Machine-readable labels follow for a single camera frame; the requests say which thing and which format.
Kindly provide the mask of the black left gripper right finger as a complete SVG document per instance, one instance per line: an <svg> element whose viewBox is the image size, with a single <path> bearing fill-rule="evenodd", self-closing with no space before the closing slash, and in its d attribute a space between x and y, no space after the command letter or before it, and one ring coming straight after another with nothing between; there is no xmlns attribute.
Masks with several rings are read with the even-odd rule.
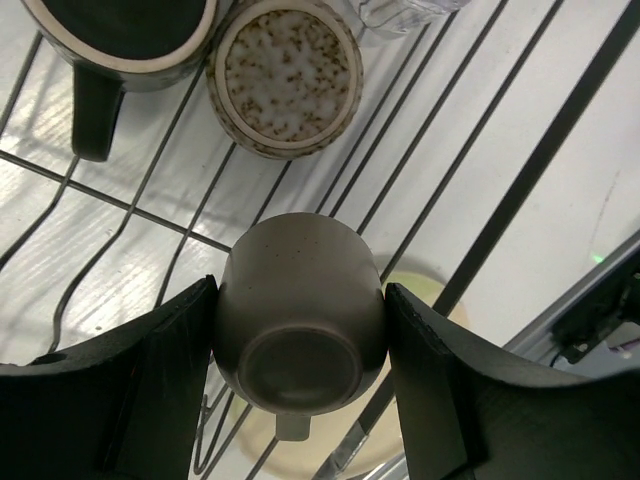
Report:
<svg viewBox="0 0 640 480"><path fill-rule="evenodd" d="M385 292L391 376L413 479L635 479L639 375L589 379L521 358Z"/></svg>

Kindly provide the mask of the dark brown mug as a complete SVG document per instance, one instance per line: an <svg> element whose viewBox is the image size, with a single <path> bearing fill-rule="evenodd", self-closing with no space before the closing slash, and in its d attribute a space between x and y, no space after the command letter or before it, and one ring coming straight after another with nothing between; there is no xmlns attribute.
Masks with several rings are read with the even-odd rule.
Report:
<svg viewBox="0 0 640 480"><path fill-rule="evenodd" d="M193 1L43 1L25 9L73 69L71 146L107 160L128 92L168 88L206 55L218 4Z"/></svg>

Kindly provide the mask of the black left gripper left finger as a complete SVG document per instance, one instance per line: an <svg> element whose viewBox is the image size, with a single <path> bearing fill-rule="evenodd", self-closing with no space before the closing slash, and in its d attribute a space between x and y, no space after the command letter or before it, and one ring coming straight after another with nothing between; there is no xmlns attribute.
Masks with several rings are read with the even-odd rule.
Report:
<svg viewBox="0 0 640 480"><path fill-rule="evenodd" d="M217 294L206 276L94 338L2 365L2 478L188 478Z"/></svg>

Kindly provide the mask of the beige small bowl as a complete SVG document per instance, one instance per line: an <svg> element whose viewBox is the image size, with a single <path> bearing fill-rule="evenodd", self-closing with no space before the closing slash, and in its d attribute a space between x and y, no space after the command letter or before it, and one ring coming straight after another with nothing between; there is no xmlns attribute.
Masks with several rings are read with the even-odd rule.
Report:
<svg viewBox="0 0 640 480"><path fill-rule="evenodd" d="M359 107L364 68L323 1L241 1L220 25L207 86L221 126L257 155L292 160L334 142Z"/></svg>

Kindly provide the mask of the clear glass cup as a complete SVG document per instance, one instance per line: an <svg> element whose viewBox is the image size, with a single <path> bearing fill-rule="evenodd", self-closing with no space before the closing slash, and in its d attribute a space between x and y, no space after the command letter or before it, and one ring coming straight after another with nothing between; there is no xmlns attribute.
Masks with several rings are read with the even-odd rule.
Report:
<svg viewBox="0 0 640 480"><path fill-rule="evenodd" d="M464 8L470 0L359 0L350 5L376 32L406 34Z"/></svg>

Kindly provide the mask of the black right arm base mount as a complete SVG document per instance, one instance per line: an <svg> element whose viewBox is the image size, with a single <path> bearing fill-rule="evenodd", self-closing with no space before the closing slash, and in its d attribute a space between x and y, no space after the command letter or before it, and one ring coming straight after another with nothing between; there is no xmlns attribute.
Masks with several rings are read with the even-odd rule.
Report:
<svg viewBox="0 0 640 480"><path fill-rule="evenodd" d="M625 322L639 324L639 271L611 274L575 301L552 327L557 357L580 362Z"/></svg>

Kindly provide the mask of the grey-green ceramic cup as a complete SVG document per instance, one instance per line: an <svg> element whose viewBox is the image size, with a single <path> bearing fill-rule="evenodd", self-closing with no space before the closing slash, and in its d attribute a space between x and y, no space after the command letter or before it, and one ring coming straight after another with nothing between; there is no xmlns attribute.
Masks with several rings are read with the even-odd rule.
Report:
<svg viewBox="0 0 640 480"><path fill-rule="evenodd" d="M361 397L387 355L374 257L340 221L287 213L232 247L213 317L213 357L233 392L273 414L280 441Z"/></svg>

